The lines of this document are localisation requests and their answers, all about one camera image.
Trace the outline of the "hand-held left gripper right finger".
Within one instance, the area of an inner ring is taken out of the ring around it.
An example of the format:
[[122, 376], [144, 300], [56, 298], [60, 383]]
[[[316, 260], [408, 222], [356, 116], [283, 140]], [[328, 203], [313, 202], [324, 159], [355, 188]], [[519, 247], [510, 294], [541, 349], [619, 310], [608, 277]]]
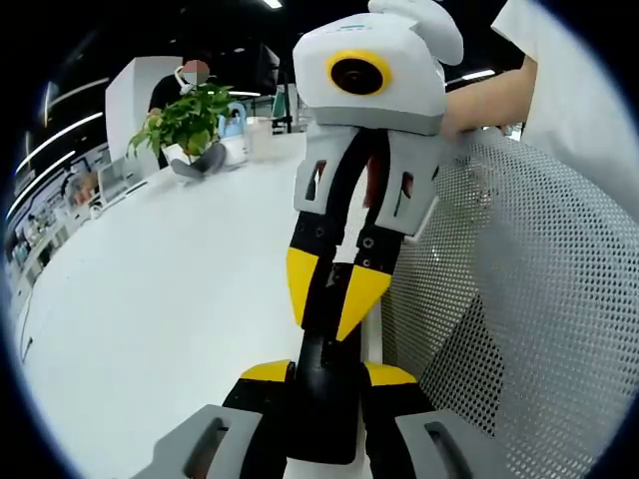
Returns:
[[403, 369], [367, 361], [361, 411], [374, 478], [502, 478], [498, 444], [449, 409], [436, 410]]

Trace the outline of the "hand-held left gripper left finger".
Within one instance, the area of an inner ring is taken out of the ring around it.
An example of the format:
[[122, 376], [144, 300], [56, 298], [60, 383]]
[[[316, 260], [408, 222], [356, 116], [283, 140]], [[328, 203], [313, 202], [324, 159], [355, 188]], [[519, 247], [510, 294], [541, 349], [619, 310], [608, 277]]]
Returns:
[[287, 468], [290, 360], [246, 370], [221, 405], [208, 404], [154, 445], [137, 478], [282, 478]]

